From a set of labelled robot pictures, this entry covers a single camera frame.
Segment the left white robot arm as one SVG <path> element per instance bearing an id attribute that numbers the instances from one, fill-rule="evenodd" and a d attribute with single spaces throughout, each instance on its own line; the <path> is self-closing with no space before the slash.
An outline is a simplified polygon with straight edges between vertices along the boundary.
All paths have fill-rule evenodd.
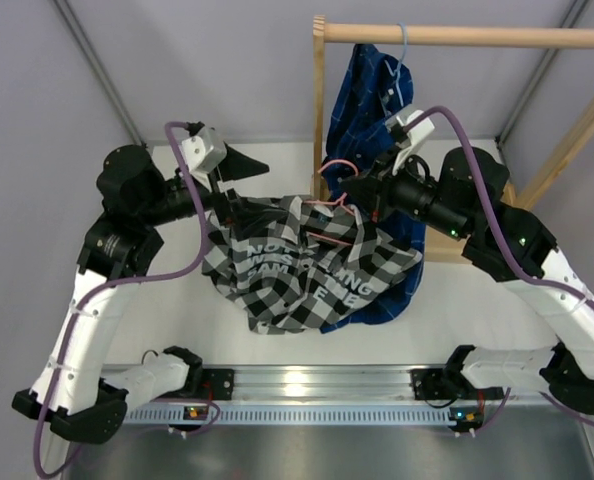
<path id="1" fill-rule="evenodd" d="M 190 350 L 171 346 L 154 359 L 104 376 L 103 364 L 124 311 L 141 284 L 164 280 L 149 275 L 164 241 L 158 226 L 179 219 L 206 220 L 224 211 L 228 196 L 218 181 L 268 173 L 269 167 L 227 144 L 203 141 L 165 178 L 143 146 L 111 151 L 96 180 L 103 212 L 84 237 L 72 298 L 44 370 L 18 391 L 12 407 L 58 437 L 99 445 L 126 416 L 166 394 L 190 399 L 203 388 L 203 365 Z"/>

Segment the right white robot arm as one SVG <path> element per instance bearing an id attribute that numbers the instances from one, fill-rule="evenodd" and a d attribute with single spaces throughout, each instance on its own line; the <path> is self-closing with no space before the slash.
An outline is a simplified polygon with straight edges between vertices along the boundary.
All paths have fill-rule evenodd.
<path id="1" fill-rule="evenodd" d="M 480 148 L 458 147 L 433 177 L 417 155 L 396 168 L 398 152 L 389 148 L 369 170 L 341 180 L 341 190 L 376 222 L 401 212 L 462 241 L 463 257 L 521 298 L 557 337 L 535 350 L 460 345 L 445 364 L 445 390 L 455 397 L 474 389 L 533 390 L 594 415 L 594 296 L 548 228 L 502 201 L 508 169 Z"/>

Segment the black white checkered shirt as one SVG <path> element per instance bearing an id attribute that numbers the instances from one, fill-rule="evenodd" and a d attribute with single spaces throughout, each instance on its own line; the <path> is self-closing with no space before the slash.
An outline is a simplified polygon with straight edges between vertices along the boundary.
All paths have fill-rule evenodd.
<path id="1" fill-rule="evenodd" d="M 303 196 L 253 203 L 279 218 L 239 239 L 211 217 L 202 265 L 217 292 L 245 312 L 252 332 L 383 325 L 410 304 L 423 271 L 422 242 L 401 242 L 355 206 Z"/>

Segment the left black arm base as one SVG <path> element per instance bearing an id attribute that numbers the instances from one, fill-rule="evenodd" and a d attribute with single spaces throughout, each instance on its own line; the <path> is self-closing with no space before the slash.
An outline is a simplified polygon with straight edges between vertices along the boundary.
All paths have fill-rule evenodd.
<path id="1" fill-rule="evenodd" d="M 202 368 L 191 371 L 184 385 L 172 392 L 173 398 L 230 401 L 235 371 L 228 368 Z"/>

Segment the pink wire hanger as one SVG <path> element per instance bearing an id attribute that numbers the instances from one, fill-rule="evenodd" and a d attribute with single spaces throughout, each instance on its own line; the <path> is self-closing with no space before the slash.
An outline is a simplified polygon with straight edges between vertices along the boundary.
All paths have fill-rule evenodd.
<path id="1" fill-rule="evenodd" d="M 326 162 L 325 164 L 323 164 L 317 171 L 316 173 L 319 176 L 322 176 L 323 172 L 326 171 L 329 167 L 334 166 L 334 165 L 343 165 L 346 166 L 348 168 L 351 169 L 351 171 L 353 172 L 355 177 L 359 176 L 359 170 L 357 168 L 357 166 L 352 163 L 349 160 L 345 160 L 345 159 L 333 159 L 333 160 L 329 160 L 328 162 Z M 334 201 L 324 201 L 322 199 L 317 199 L 317 200 L 309 200 L 308 203 L 309 204 L 317 204 L 317 205 L 324 205 L 324 206 L 329 206 L 329 207 L 339 207 L 343 210 L 345 210 L 349 215 L 353 215 L 354 214 L 354 210 L 351 209 L 349 206 L 346 205 L 346 197 L 347 194 L 343 193 L 341 194 L 337 199 L 335 199 Z M 313 231 L 308 230 L 307 234 L 315 239 L 318 240 L 323 240 L 326 241 L 328 243 L 332 243 L 332 244 L 337 244 L 337 245 L 341 245 L 341 246 L 351 246 L 351 243 L 345 242 L 343 240 L 337 239 L 337 238 L 333 238 L 333 237 L 328 237 Z"/>

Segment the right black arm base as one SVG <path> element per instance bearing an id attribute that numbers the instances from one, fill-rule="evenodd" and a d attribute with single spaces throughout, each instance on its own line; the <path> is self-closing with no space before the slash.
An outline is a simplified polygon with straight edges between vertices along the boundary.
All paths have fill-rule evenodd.
<path id="1" fill-rule="evenodd" d="M 443 368 L 418 368 L 410 372 L 416 400 L 456 401 L 471 397 L 469 384 L 455 371 Z"/>

